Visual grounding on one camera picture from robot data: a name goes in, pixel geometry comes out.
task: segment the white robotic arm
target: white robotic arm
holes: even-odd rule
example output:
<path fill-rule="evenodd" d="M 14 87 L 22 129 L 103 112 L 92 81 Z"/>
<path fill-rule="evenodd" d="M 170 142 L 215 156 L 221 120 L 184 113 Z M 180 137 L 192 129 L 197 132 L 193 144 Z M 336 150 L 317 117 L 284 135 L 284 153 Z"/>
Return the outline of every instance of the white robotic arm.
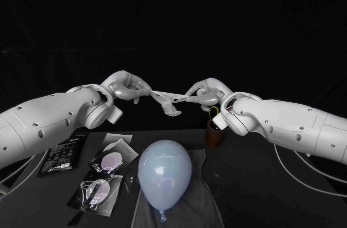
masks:
<path fill-rule="evenodd" d="M 186 101 L 200 103 L 203 110 L 203 105 L 221 104 L 219 114 L 212 119 L 219 129 L 229 127 L 241 136 L 255 132 L 270 143 L 347 164 L 343 118 L 302 104 L 263 100 L 249 93 L 235 92 L 226 97 L 218 96 L 218 89 L 213 87 L 223 86 L 216 79 L 209 82 L 206 93 L 205 87 L 196 87 L 196 84 L 186 93 L 190 95 L 196 91 L 196 97 L 186 98 Z"/>
<path fill-rule="evenodd" d="M 101 83 L 25 101 L 0 114 L 0 169 L 63 142 L 79 127 L 112 124 L 122 115 L 114 98 L 138 102 L 150 86 L 125 71 Z"/>

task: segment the gray cloth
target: gray cloth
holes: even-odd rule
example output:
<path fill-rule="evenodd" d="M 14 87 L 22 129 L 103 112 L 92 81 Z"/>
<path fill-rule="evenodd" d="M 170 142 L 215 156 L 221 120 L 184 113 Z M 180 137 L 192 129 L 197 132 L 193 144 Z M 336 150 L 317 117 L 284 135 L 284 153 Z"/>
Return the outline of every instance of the gray cloth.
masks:
<path fill-rule="evenodd" d="M 158 211 L 150 206 L 140 191 L 131 228 L 223 227 L 213 197 L 200 174 L 205 150 L 187 150 L 187 154 L 192 164 L 190 181 L 177 203 L 164 211 L 166 221 L 160 222 Z"/>

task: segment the table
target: table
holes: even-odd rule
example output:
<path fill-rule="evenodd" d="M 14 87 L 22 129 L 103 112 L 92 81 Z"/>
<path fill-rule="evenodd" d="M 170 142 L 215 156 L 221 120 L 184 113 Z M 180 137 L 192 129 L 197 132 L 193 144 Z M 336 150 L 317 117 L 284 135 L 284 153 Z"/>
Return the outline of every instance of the table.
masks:
<path fill-rule="evenodd" d="M 160 139 L 174 140 L 186 149 L 205 149 L 202 175 L 225 227 L 342 227 L 347 214 L 343 200 L 307 189 L 291 179 L 280 166 L 273 145 L 258 134 L 241 137 L 226 129 L 222 144 L 215 149 L 205 146 L 203 129 L 116 134 L 132 134 L 129 146 L 138 154 Z M 66 202 L 89 170 L 86 163 L 99 149 L 103 136 L 105 133 L 89 133 L 73 171 L 40 178 L 33 175 L 2 199 L 0 228 L 66 227 L 76 214 Z M 306 167 L 293 152 L 281 147 L 277 147 L 277 152 L 294 176 L 310 186 L 333 192 L 325 178 Z M 41 155 L 33 159 L 14 186 L 31 172 Z M 138 158 L 124 170 L 128 176 L 135 176 L 137 165 Z M 118 191 L 111 216 L 86 213 L 77 227 L 129 227 L 138 183 L 127 188 L 128 191 L 122 185 Z"/>

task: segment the white string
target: white string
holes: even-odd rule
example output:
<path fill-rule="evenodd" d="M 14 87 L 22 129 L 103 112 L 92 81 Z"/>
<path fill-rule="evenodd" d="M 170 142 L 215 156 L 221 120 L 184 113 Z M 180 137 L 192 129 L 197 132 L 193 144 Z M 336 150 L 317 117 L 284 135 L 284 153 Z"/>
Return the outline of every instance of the white string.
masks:
<path fill-rule="evenodd" d="M 322 174 L 323 176 L 326 176 L 329 179 L 333 179 L 333 180 L 336 180 L 336 181 L 339 181 L 339 182 L 342 182 L 342 183 L 347 184 L 347 181 L 345 181 L 345 180 L 335 178 L 333 176 L 325 174 L 325 173 L 320 172 L 316 168 L 313 168 L 313 167 L 309 165 L 309 163 L 304 161 L 304 159 L 302 158 L 302 156 L 297 154 L 297 152 L 296 152 L 296 151 L 293 151 L 293 152 L 294 152 L 296 156 L 300 158 L 300 160 L 303 161 L 303 163 L 309 166 L 309 168 L 310 168 L 313 171 L 316 171 L 319 174 Z"/>
<path fill-rule="evenodd" d="M 15 186 L 15 188 L 0 198 L 0 200 L 1 200 L 1 199 L 20 187 L 20 185 L 25 182 L 25 180 L 28 179 L 28 177 L 31 176 L 33 172 L 36 171 L 37 167 L 38 167 L 40 164 L 41 164 L 41 161 L 43 161 L 43 159 L 44 159 L 44 156 L 46 156 L 46 154 L 47 154 L 47 151 L 49 151 L 49 150 L 44 151 L 44 155 L 43 155 L 43 157 L 41 157 L 41 159 L 40 159 L 40 161 L 38 161 L 38 163 L 37 163 L 37 166 L 34 167 L 33 171 L 30 172 L 28 176 L 24 178 L 24 180 L 20 182 L 20 184 Z"/>
<path fill-rule="evenodd" d="M 17 172 L 25 167 L 25 165 L 28 164 L 28 162 L 31 161 L 33 158 L 34 158 L 34 156 L 30 157 L 30 159 L 28 159 L 27 162 L 20 166 L 20 168 L 0 181 L 0 184 L 2 184 L 2 183 L 17 174 Z"/>
<path fill-rule="evenodd" d="M 347 197 L 345 194 L 330 193 L 330 192 L 328 192 L 328 191 L 325 191 L 325 190 L 320 190 L 320 189 L 316 189 L 316 188 L 310 187 L 307 184 L 304 184 L 304 183 L 291 175 L 291 173 L 287 171 L 287 169 L 286 169 L 286 167 L 284 167 L 284 165 L 283 165 L 283 163 L 281 163 L 281 160 L 280 160 L 280 156 L 278 156 L 278 153 L 277 153 L 276 145 L 273 144 L 273 146 L 274 146 L 274 151 L 276 151 L 277 160 L 278 160 L 278 162 L 280 162 L 280 165 L 281 165 L 283 169 L 286 170 L 287 174 L 290 175 L 290 177 L 291 177 L 304 187 L 307 187 L 309 189 L 312 189 L 312 190 L 315 190 L 315 191 L 317 191 L 317 192 L 320 192 L 320 193 L 325 193 L 325 194 L 330 194 L 330 195 L 335 195 L 335 196 L 339 196 L 339 197 Z"/>

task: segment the inflated balloon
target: inflated balloon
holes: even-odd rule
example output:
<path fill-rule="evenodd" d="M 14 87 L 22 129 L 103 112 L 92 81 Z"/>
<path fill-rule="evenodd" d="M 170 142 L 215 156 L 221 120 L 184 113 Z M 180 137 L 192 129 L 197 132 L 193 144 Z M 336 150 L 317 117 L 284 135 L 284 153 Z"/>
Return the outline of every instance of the inflated balloon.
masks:
<path fill-rule="evenodd" d="M 150 205 L 160 212 L 177 202 L 192 176 L 192 162 L 182 145 L 171 140 L 156 141 L 138 159 L 138 184 Z"/>

